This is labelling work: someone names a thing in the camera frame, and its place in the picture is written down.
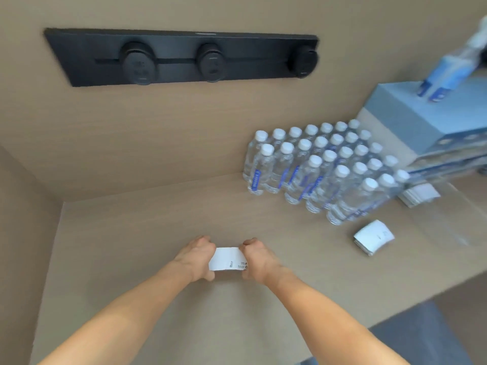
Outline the person's left forearm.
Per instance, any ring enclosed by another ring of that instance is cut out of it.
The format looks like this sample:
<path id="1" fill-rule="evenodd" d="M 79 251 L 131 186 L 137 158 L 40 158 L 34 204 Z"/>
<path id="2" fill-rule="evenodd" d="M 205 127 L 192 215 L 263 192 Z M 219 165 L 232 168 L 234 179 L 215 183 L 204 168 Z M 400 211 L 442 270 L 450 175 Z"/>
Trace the person's left forearm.
<path id="1" fill-rule="evenodd" d="M 192 281 L 172 261 L 113 300 L 38 365 L 130 365 L 174 298 Z"/>

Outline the curled stack of white labels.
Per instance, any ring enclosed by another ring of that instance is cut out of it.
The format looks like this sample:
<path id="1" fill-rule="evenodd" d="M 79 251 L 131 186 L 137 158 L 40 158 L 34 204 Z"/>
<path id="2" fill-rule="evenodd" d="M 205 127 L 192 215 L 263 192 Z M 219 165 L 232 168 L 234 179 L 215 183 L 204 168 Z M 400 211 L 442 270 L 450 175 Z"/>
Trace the curled stack of white labels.
<path id="1" fill-rule="evenodd" d="M 354 235 L 354 243 L 369 257 L 395 239 L 393 233 L 381 221 L 374 220 Z"/>

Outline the person's right hand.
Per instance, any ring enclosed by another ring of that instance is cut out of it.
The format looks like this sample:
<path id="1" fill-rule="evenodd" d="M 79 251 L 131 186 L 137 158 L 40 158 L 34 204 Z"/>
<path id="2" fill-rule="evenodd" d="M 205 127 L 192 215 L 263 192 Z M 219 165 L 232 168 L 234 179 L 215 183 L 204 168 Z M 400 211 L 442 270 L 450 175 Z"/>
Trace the person's right hand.
<path id="1" fill-rule="evenodd" d="M 244 280 L 253 280 L 273 290 L 288 272 L 277 256 L 263 243 L 261 260 L 248 262 L 247 270 L 243 270 L 241 275 Z"/>

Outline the flat stack of white labels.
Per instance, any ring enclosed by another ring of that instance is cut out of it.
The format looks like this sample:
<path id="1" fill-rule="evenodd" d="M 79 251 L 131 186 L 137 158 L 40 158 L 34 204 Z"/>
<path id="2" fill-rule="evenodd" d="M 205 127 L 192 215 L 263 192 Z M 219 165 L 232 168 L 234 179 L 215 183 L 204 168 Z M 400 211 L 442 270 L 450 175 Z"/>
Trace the flat stack of white labels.
<path id="1" fill-rule="evenodd" d="M 441 194 L 430 183 L 414 185 L 398 195 L 398 198 L 408 208 L 414 208 L 421 204 L 432 202 L 440 198 Z"/>

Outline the black wall power track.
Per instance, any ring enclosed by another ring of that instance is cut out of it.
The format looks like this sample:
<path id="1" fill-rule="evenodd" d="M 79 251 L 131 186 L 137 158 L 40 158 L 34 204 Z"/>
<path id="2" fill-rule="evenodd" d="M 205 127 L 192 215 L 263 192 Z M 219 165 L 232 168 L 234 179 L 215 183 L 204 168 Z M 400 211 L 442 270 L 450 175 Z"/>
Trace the black wall power track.
<path id="1" fill-rule="evenodd" d="M 44 36 L 71 86 L 128 85 L 119 61 L 128 42 L 143 42 L 155 54 L 153 84 L 205 82 L 196 65 L 203 44 L 216 44 L 227 62 L 221 81 L 296 78 L 288 69 L 291 53 L 308 45 L 316 52 L 316 35 L 46 28 Z"/>

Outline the person's right forearm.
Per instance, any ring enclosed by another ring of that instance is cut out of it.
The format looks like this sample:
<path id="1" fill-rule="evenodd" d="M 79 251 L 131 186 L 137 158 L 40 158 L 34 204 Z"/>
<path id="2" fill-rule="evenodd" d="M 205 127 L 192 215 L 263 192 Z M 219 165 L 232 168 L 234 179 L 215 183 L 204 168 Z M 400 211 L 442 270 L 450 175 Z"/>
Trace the person's right forearm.
<path id="1" fill-rule="evenodd" d="M 278 266 L 265 285 L 291 315 L 308 349 L 325 365 L 409 365 L 324 294 Z"/>

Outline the blue printed carton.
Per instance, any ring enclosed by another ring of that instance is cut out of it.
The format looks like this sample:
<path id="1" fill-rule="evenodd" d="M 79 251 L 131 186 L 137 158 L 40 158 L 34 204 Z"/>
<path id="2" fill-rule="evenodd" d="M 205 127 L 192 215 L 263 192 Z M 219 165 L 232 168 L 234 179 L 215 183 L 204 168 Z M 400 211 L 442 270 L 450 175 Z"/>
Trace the blue printed carton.
<path id="1" fill-rule="evenodd" d="M 407 166 L 407 172 L 410 174 L 409 182 L 416 183 L 484 165 L 487 165 L 487 141 L 421 156 Z"/>

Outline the clear plastic sheet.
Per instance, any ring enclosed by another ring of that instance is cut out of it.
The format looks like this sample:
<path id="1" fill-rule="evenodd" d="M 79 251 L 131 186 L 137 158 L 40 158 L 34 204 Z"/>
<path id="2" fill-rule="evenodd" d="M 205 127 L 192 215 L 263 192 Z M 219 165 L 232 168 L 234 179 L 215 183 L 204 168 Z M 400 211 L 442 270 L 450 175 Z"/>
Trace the clear plastic sheet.
<path id="1" fill-rule="evenodd" d="M 442 248 L 487 246 L 487 177 L 476 173 L 429 181 L 440 197 L 406 208 L 413 222 Z"/>

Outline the large blue cardboard box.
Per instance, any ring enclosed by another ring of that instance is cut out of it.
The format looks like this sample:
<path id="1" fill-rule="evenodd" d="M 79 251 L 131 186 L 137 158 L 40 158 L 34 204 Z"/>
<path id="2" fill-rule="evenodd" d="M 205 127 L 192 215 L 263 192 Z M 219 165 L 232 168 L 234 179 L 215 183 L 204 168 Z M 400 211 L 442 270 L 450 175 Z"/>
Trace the large blue cardboard box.
<path id="1" fill-rule="evenodd" d="M 468 78 L 439 103 L 417 97 L 418 86 L 379 84 L 356 116 L 371 140 L 395 156 L 399 166 L 487 142 L 487 76 Z"/>

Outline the group of clear water bottles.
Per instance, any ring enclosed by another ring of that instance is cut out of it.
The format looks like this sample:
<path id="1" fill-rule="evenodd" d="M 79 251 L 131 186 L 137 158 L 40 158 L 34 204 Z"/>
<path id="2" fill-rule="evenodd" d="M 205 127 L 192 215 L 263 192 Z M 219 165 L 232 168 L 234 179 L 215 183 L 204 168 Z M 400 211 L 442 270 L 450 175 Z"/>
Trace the group of clear water bottles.
<path id="1" fill-rule="evenodd" d="M 288 132 L 276 128 L 271 136 L 258 130 L 248 144 L 242 177 L 248 191 L 260 196 L 267 191 L 284 192 L 290 204 L 306 203 L 312 213 L 329 209 L 348 186 L 355 191 L 362 178 L 371 192 L 376 183 L 372 172 L 382 165 L 394 166 L 394 157 L 379 157 L 382 147 L 367 144 L 370 133 L 358 132 L 361 123 L 352 119 L 335 125 L 324 122 L 304 130 L 291 127 Z"/>

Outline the blue and white spray bottle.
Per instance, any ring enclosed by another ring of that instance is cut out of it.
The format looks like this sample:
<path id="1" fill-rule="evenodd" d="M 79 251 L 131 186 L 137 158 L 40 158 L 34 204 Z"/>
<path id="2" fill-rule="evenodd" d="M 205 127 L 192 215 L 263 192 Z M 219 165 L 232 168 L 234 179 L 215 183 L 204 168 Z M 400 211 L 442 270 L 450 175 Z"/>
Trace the blue and white spray bottle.
<path id="1" fill-rule="evenodd" d="M 438 103 L 453 92 L 480 65 L 481 53 L 487 46 L 487 15 L 479 23 L 477 32 L 465 45 L 444 55 L 422 81 L 416 96 Z"/>

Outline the white paper label strip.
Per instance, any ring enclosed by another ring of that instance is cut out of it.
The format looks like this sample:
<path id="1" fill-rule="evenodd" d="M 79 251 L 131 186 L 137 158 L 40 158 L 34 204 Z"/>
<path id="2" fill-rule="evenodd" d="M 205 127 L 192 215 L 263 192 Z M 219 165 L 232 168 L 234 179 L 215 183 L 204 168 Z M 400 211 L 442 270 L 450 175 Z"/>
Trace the white paper label strip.
<path id="1" fill-rule="evenodd" d="M 247 270 L 248 263 L 238 247 L 216 248 L 208 268 L 210 271 Z"/>

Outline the round black socket adapter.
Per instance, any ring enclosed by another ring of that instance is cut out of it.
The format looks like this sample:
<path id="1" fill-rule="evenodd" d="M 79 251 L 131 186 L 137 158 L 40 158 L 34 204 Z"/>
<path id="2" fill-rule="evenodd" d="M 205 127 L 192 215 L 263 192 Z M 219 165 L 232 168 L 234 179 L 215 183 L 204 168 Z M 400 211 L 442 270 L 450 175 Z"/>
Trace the round black socket adapter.
<path id="1" fill-rule="evenodd" d="M 299 46 L 289 57 L 288 69 L 296 78 L 306 78 L 314 71 L 318 61 L 319 55 L 313 47 Z"/>
<path id="2" fill-rule="evenodd" d="M 128 42 L 122 46 L 119 61 L 130 84 L 150 85 L 156 81 L 156 58 L 151 47 L 143 42 Z"/>
<path id="3" fill-rule="evenodd" d="M 227 75 L 227 62 L 216 44 L 206 43 L 199 47 L 196 65 L 202 79 L 209 83 L 221 81 Z"/>

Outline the person's left hand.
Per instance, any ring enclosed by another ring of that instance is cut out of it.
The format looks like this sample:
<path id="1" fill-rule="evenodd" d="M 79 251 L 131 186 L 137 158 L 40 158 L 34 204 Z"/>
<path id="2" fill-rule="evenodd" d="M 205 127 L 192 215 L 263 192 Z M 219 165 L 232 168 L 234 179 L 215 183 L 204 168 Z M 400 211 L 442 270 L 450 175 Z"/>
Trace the person's left hand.
<path id="1" fill-rule="evenodd" d="M 196 238 L 183 247 L 173 261 L 182 266 L 191 283 L 201 279 L 213 281 L 215 272 L 208 268 L 211 258 L 200 258 L 196 252 Z"/>

